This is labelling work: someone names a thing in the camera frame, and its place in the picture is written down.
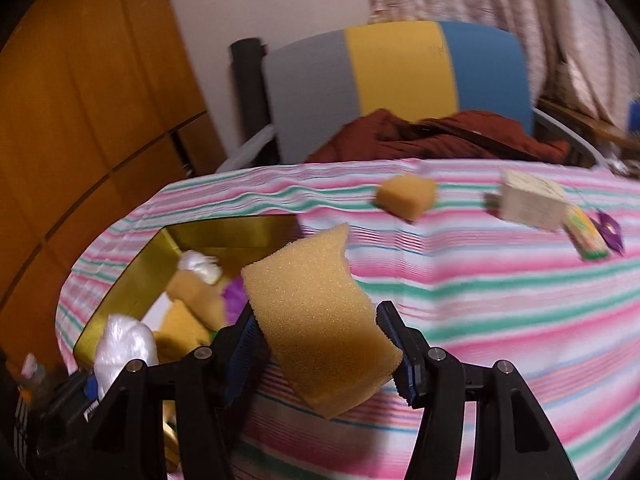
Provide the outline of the purple foil packet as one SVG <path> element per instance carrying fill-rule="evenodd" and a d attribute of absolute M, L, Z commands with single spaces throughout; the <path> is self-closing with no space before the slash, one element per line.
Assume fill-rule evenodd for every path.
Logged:
<path fill-rule="evenodd" d="M 625 252 L 622 228 L 620 224 L 603 210 L 598 210 L 598 230 L 613 252 L 623 255 Z"/>

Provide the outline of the white foam block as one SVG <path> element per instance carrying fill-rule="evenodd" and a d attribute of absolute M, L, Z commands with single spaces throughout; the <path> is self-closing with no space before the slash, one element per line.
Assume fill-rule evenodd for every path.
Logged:
<path fill-rule="evenodd" d="M 141 322 L 148 326 L 152 332 L 158 332 L 162 326 L 163 319 L 172 307 L 172 301 L 162 292 L 155 300 L 154 304 L 146 311 Z"/>

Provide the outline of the clear plastic bag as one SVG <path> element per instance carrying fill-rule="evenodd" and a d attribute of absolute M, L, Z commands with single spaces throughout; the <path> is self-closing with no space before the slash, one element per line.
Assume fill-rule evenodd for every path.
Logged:
<path fill-rule="evenodd" d="M 187 250 L 180 256 L 178 269 L 196 274 L 200 280 L 209 285 L 215 285 L 222 277 L 218 259 L 196 250 Z"/>

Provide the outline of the gold metal tin tray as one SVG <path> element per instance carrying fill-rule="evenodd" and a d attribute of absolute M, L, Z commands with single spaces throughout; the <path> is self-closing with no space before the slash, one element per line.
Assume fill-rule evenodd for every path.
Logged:
<path fill-rule="evenodd" d="M 81 333 L 74 355 L 82 366 L 92 363 L 99 332 L 107 317 L 122 313 L 143 318 L 177 270 L 179 258 L 196 249 L 218 259 L 224 276 L 233 280 L 244 266 L 265 258 L 302 230 L 292 214 L 219 218 L 165 226 L 160 229 L 116 280 Z M 260 332 L 260 379 L 270 351 Z"/>

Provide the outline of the striped pink green tablecloth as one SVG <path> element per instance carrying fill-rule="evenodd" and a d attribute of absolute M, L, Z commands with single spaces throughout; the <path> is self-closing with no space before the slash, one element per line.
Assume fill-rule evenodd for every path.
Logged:
<path fill-rule="evenodd" d="M 348 223 L 352 275 L 427 341 L 464 362 L 508 360 L 546 411 L 580 478 L 604 479 L 639 429 L 639 185 L 600 169 L 533 164 L 622 227 L 625 252 L 585 261 L 563 232 L 488 211 L 505 162 L 386 160 L 245 169 L 166 186 L 102 233 L 62 287 L 55 331 L 76 368 L 82 330 L 125 266 L 161 228 L 190 220 L 295 214 L 313 233 Z M 415 222 L 374 203 L 400 174 L 433 179 Z"/>

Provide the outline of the beige cardboard box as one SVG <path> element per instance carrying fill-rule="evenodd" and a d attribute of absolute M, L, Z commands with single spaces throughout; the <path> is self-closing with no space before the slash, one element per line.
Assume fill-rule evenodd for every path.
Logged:
<path fill-rule="evenodd" d="M 568 199 L 556 182 L 520 170 L 503 170 L 499 217 L 531 228 L 557 231 L 562 226 Z"/>

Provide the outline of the yellow sponge block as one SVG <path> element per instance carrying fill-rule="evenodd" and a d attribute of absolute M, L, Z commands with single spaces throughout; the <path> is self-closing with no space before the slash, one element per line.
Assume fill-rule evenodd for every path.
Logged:
<path fill-rule="evenodd" d="M 433 179 L 400 174 L 384 180 L 376 190 L 374 203 L 397 218 L 415 222 L 434 207 L 437 183 Z"/>

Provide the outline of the wooden wardrobe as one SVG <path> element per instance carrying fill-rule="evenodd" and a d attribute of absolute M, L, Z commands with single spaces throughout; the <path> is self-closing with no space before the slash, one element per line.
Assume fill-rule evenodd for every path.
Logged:
<path fill-rule="evenodd" d="M 1 347 L 63 364 L 70 268 L 106 228 L 222 147 L 169 0 L 36 0 L 1 51 Z"/>

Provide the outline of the dark red garment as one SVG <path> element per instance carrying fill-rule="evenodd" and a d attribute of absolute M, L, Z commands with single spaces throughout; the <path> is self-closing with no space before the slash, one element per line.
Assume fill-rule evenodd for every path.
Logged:
<path fill-rule="evenodd" d="M 503 159 L 562 164 L 568 154 L 566 141 L 553 136 L 537 140 L 519 122 L 484 110 L 407 122 L 381 108 L 344 125 L 306 161 Z"/>

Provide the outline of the blue cup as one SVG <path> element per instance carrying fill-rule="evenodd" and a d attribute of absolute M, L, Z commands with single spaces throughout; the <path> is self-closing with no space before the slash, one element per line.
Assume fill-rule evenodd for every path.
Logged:
<path fill-rule="evenodd" d="M 633 136 L 640 133 L 640 100 L 633 99 L 629 103 L 627 129 Z"/>

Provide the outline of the grey yellow blue chair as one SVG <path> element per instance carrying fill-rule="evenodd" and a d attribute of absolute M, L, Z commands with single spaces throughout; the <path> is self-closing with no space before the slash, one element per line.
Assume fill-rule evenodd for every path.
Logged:
<path fill-rule="evenodd" d="M 410 21 L 334 30 L 269 52 L 262 70 L 286 164 L 379 108 L 407 122 L 484 110 L 533 132 L 523 49 L 495 27 Z"/>

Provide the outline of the black rolled mat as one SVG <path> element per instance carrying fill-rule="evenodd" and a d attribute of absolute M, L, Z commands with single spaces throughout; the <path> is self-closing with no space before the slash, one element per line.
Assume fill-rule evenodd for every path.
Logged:
<path fill-rule="evenodd" d="M 244 140 L 253 140 L 263 128 L 271 124 L 262 59 L 267 47 L 260 38 L 236 40 L 229 48 L 231 70 L 238 99 Z"/>

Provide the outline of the patterned pink curtain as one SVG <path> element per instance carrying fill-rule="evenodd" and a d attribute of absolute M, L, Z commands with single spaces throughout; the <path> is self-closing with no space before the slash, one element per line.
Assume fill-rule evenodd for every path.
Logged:
<path fill-rule="evenodd" d="M 497 27 L 523 47 L 534 101 L 620 130 L 639 95 L 639 51 L 605 0 L 371 0 L 373 23 L 455 21 Z"/>

